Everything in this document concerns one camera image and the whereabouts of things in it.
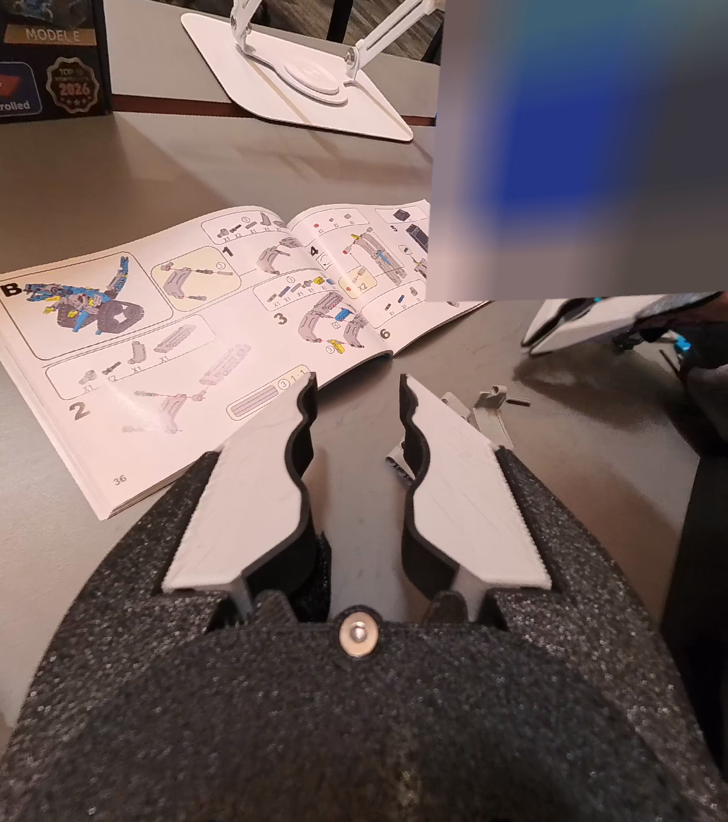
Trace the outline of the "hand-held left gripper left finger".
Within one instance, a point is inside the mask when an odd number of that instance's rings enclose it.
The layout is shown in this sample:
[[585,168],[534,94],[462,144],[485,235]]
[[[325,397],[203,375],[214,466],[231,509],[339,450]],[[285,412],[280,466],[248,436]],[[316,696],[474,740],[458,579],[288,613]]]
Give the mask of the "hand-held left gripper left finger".
[[316,375],[308,372],[222,446],[162,592],[225,593],[241,617],[266,590],[291,596],[318,559],[304,473],[314,457]]

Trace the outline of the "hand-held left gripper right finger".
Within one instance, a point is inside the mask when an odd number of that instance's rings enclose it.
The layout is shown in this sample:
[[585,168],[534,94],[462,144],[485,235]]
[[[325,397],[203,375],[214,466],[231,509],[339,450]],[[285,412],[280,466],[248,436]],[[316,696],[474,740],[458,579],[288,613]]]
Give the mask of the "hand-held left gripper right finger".
[[401,564],[428,599],[450,590],[475,620],[487,592],[548,591],[552,580],[494,444],[416,378],[402,375],[399,412],[407,491]]

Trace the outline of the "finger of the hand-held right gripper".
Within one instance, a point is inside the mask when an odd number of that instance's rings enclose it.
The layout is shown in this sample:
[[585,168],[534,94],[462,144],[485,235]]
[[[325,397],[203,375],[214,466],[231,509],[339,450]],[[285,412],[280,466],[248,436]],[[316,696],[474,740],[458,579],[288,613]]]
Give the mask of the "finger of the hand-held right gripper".
[[521,346],[534,347],[561,325],[588,313],[595,301],[544,301],[524,334]]
[[636,314],[660,297],[551,298],[545,301],[595,301],[590,311],[561,325],[540,344],[530,347],[531,355],[544,355],[585,342],[612,340],[633,328]]

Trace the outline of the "grey toy bracket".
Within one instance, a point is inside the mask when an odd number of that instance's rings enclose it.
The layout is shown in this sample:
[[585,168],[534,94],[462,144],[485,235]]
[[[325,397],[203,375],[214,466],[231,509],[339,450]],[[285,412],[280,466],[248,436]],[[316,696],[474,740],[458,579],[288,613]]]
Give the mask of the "grey toy bracket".
[[505,385],[492,385],[488,391],[483,391],[475,401],[470,412],[470,423],[490,440],[496,447],[514,450],[513,442],[503,423],[501,409],[507,400]]

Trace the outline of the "white instruction booklet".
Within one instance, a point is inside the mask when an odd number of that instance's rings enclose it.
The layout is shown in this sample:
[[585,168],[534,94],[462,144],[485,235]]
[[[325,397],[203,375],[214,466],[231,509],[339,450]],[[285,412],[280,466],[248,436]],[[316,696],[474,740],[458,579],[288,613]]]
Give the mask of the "white instruction booklet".
[[430,204],[249,206],[0,275],[0,361],[98,519],[482,302],[429,302]]

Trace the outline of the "white desk stand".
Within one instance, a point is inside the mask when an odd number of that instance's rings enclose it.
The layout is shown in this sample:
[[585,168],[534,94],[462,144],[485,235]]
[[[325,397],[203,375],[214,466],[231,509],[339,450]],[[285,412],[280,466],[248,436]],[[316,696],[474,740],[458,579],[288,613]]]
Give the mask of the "white desk stand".
[[181,24],[227,96],[259,118],[408,143],[413,132],[363,68],[445,2],[406,1],[344,57],[266,35],[250,24],[259,1],[229,22],[187,12]]

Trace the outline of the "grey desk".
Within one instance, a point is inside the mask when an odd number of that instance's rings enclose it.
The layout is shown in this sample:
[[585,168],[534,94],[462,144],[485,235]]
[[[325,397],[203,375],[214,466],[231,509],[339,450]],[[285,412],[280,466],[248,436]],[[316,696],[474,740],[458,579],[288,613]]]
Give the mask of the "grey desk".
[[[100,118],[0,125],[0,274],[143,238],[207,212],[262,205],[431,199],[435,138],[410,145],[227,118],[226,97],[181,30],[182,9],[105,2],[112,88]],[[385,456],[401,435],[402,372],[471,404],[493,384],[531,407],[504,418],[527,466],[619,563],[660,620],[698,455],[671,423],[679,385],[657,349],[568,352],[545,385],[513,372],[538,303],[494,303],[393,361],[319,394],[306,473],[333,550],[332,610],[366,603],[414,621],[425,600],[401,572],[404,490]],[[40,657],[90,573],[157,496],[98,521],[0,364],[0,756]]]

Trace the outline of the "grey toy plate with holes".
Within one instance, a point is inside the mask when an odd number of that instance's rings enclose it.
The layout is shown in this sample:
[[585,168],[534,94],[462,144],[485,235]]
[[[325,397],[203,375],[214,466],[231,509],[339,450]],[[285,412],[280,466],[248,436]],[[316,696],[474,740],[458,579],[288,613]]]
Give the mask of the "grey toy plate with holes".
[[[451,392],[444,393],[440,396],[440,401],[449,406],[451,410],[462,419],[467,420],[470,408],[461,403],[454,394]],[[403,482],[411,483],[414,480],[415,475],[404,456],[404,437],[402,437],[399,443],[386,455],[386,462]]]

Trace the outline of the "dark blue toy box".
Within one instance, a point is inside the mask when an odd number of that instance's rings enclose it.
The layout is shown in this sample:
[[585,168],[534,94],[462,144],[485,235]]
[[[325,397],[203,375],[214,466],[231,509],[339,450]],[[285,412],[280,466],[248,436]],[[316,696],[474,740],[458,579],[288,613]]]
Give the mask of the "dark blue toy box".
[[111,112],[101,1],[0,1],[0,124]]

